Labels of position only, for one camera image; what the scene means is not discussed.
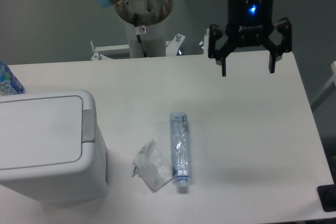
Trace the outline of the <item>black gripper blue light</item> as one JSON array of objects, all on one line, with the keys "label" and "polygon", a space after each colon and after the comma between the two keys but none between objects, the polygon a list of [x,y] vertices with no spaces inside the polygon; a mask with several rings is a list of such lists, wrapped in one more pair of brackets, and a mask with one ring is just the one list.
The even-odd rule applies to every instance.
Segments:
[{"label": "black gripper blue light", "polygon": [[[237,47],[259,46],[270,52],[268,69],[275,72],[276,61],[284,53],[292,51],[292,24],[287,17],[272,22],[274,0],[228,0],[228,23],[226,27],[216,24],[209,26],[208,57],[215,59],[222,67],[222,76],[226,76],[226,58]],[[281,34],[281,42],[275,44],[269,36],[276,30]],[[227,40],[220,48],[216,43],[224,35]]]}]

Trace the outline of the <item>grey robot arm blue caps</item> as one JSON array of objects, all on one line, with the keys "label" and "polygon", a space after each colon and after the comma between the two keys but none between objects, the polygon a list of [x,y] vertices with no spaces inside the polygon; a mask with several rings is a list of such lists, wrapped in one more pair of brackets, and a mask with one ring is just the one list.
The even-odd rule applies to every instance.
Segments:
[{"label": "grey robot arm blue caps", "polygon": [[[165,40],[153,33],[173,9],[173,0],[96,0],[102,7],[113,6],[130,25],[130,55],[133,58],[161,57]],[[273,0],[228,0],[225,27],[212,24],[208,32],[207,55],[215,59],[226,75],[226,59],[237,48],[263,46],[269,51],[269,72],[284,53],[292,50],[292,26],[287,18],[272,21]]]}]

